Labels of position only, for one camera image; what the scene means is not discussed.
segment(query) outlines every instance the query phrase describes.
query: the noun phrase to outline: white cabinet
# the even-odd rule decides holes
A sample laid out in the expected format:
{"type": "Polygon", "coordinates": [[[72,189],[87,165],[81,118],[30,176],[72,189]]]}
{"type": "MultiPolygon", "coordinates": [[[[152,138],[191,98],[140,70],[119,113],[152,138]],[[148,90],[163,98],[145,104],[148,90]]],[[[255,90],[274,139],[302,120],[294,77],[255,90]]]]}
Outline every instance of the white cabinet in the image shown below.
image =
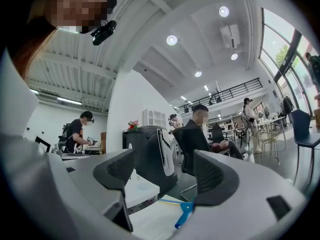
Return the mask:
{"type": "Polygon", "coordinates": [[[145,109],[142,111],[144,126],[161,126],[167,128],[166,114],[159,111],[145,109]]]}

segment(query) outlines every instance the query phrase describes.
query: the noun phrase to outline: round ceiling light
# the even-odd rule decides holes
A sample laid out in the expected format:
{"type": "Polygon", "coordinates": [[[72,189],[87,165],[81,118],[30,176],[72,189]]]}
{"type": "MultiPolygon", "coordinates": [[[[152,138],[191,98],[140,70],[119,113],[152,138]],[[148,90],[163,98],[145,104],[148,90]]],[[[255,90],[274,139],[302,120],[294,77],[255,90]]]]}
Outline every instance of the round ceiling light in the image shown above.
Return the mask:
{"type": "Polygon", "coordinates": [[[166,38],[166,43],[170,46],[174,46],[178,42],[178,38],[175,35],[169,35],[166,38]]]}
{"type": "Polygon", "coordinates": [[[202,75],[201,71],[198,71],[197,73],[194,74],[196,78],[201,77],[201,75],[202,75]]]}
{"type": "Polygon", "coordinates": [[[236,54],[236,53],[235,53],[235,54],[232,54],[231,60],[234,61],[234,60],[236,60],[237,58],[238,58],[238,54],[236,54]]]}
{"type": "Polygon", "coordinates": [[[226,6],[221,6],[219,8],[219,14],[222,16],[222,17],[227,17],[229,15],[229,9],[226,7],[226,6]]]}

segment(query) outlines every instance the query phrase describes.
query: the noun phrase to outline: railing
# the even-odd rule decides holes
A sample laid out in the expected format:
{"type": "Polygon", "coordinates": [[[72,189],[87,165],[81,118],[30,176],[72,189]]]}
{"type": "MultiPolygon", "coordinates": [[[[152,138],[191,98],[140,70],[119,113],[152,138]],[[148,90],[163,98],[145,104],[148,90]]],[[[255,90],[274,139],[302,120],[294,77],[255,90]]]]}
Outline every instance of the railing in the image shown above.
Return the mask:
{"type": "Polygon", "coordinates": [[[196,106],[197,104],[202,104],[205,106],[211,106],[216,103],[224,102],[227,100],[230,100],[232,98],[238,97],[243,94],[247,94],[249,92],[252,92],[254,90],[262,88],[262,84],[259,80],[259,77],[256,79],[253,79],[251,81],[236,85],[230,89],[226,89],[220,92],[217,92],[211,96],[207,96],[201,99],[198,99],[196,101],[192,102],[191,104],[185,104],[183,106],[180,106],[176,109],[176,111],[183,115],[185,113],[188,113],[192,111],[192,107],[196,106]]]}

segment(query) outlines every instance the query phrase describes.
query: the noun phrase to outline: black cap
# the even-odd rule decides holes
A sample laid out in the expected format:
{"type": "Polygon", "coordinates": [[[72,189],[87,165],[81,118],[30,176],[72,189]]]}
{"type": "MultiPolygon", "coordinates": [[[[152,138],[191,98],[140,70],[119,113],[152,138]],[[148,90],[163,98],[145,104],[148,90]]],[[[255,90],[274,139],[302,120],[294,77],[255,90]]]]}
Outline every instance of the black cap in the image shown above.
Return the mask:
{"type": "MultiPolygon", "coordinates": [[[[113,13],[114,8],[117,5],[117,0],[107,0],[106,2],[106,11],[103,13],[102,20],[108,20],[108,15],[113,13]]],[[[97,27],[101,27],[100,25],[97,26],[83,26],[81,28],[81,31],[79,32],[80,34],[86,34],[92,30],[94,30],[97,27]]]]}
{"type": "Polygon", "coordinates": [[[170,115],[170,120],[172,119],[172,118],[176,118],[177,117],[177,114],[171,114],[170,115]]]}
{"type": "Polygon", "coordinates": [[[243,103],[246,104],[246,102],[252,102],[252,99],[250,99],[250,98],[245,98],[244,101],[243,101],[243,103]]]}

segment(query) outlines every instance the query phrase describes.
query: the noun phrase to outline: gold wire chair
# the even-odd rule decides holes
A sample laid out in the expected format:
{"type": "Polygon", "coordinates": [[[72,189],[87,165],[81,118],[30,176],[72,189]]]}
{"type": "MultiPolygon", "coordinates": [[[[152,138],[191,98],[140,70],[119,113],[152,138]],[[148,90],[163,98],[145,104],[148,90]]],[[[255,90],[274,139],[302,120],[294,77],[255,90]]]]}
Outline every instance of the gold wire chair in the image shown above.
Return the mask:
{"type": "Polygon", "coordinates": [[[264,151],[266,151],[266,144],[270,144],[270,154],[272,153],[272,144],[274,144],[274,157],[278,160],[278,166],[280,165],[279,154],[278,154],[278,145],[277,138],[281,133],[281,125],[277,123],[272,123],[268,125],[264,125],[261,129],[256,133],[256,138],[262,142],[262,152],[259,160],[262,160],[262,156],[264,151]]]}

